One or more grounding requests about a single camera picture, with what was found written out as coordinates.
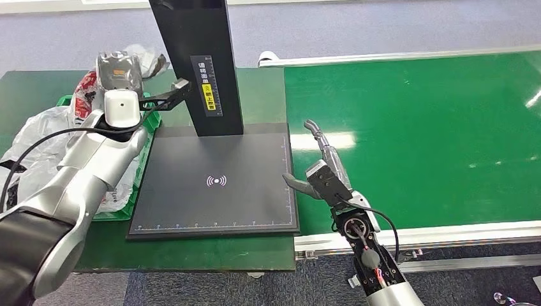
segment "black metal stand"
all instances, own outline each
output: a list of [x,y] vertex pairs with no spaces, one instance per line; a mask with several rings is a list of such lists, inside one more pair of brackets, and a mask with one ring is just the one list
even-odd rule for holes
[[198,136],[243,134],[225,0],[150,0]]

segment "green table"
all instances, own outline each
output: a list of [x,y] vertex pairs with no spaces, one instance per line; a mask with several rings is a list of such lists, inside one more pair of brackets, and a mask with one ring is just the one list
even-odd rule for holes
[[[26,118],[55,105],[73,92],[85,71],[11,71],[0,80],[4,116],[0,122],[4,152]],[[245,123],[284,122],[282,69],[239,69],[239,91]],[[145,91],[170,90],[167,71],[145,84]],[[162,113],[166,126],[190,124],[185,105]],[[206,238],[127,242],[129,222],[94,222],[88,232],[78,271],[121,270],[294,270],[293,236]]]
[[[541,52],[286,67],[290,132],[310,118],[336,134],[352,185],[398,228],[537,221],[540,71]],[[295,174],[319,156],[293,150]],[[328,208],[297,199],[302,234],[330,233]]]
[[[237,76],[246,123],[284,121],[287,111],[296,176],[303,177],[320,158],[302,127],[310,118],[338,148],[353,186],[372,206],[386,212],[399,229],[422,231],[541,220],[540,71],[541,52],[523,52],[239,69]],[[24,118],[71,92],[81,75],[7,73],[0,93],[13,104],[1,106],[10,113],[0,122],[3,139],[9,140],[3,149]],[[146,89],[163,92],[172,79],[171,73],[162,75]],[[185,106],[163,117],[168,126],[189,124]],[[301,238],[330,235],[326,204],[301,194],[297,202]],[[93,224],[78,268],[295,268],[293,237],[128,243],[127,229],[127,222]]]

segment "robotic arm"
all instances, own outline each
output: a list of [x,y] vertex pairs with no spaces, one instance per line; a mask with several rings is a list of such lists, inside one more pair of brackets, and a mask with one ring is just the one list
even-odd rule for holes
[[336,231],[346,238],[355,254],[357,274],[350,284],[362,285],[370,306],[423,306],[389,251],[378,243],[376,233],[380,227],[373,209],[362,194],[352,189],[336,149],[315,122],[307,120],[304,127],[317,140],[323,159],[306,170],[308,182],[289,173],[283,177],[291,188],[329,205]]
[[[110,63],[102,68],[122,68],[118,57],[107,59]],[[111,88],[105,88],[105,111],[93,111],[82,124],[100,132],[74,136],[55,177],[0,214],[1,305],[32,305],[60,287],[77,264],[105,193],[114,189],[144,146],[147,131],[135,129],[140,110],[149,110],[149,104],[157,105],[153,110],[170,110],[184,101],[190,88],[188,81],[180,79],[170,92],[144,99],[138,93],[142,87],[112,82]]]

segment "white plastic bag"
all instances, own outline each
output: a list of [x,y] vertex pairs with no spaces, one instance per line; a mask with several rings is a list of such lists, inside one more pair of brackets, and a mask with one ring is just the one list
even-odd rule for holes
[[[71,108],[68,106],[53,107],[28,118],[25,125],[16,135],[12,147],[6,151],[0,162],[16,161],[28,147],[44,136],[73,127],[74,119]],[[47,140],[36,147],[21,162],[26,171],[15,175],[11,180],[11,186],[19,184],[17,187],[17,203],[24,201],[40,190],[57,173],[56,166],[66,155],[66,144],[73,134],[63,134]],[[139,158],[136,157],[131,161],[115,191],[106,193],[98,212],[115,212],[126,206],[132,192],[133,180],[138,165]],[[2,168],[0,182],[5,182],[8,172],[6,168]]]
[[138,43],[129,45],[124,48],[129,55],[137,55],[139,63],[141,65],[141,74],[143,78],[150,78],[167,70],[169,63],[165,62],[165,56],[157,53],[154,48],[145,48]]

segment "black platform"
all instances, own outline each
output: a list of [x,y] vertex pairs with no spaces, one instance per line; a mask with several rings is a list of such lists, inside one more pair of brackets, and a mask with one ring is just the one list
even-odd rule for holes
[[244,135],[157,130],[128,239],[298,233],[287,124],[246,124]]

